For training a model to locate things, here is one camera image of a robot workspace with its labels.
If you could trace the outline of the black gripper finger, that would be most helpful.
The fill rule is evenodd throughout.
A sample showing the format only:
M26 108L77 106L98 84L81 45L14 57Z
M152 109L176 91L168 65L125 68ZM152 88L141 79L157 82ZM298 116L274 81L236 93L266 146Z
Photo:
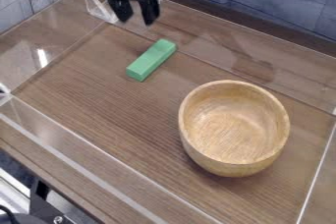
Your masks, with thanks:
M133 14L129 0L108 0L108 3L118 20L125 23Z
M157 0L137 0L144 23L150 26L160 16L160 5Z

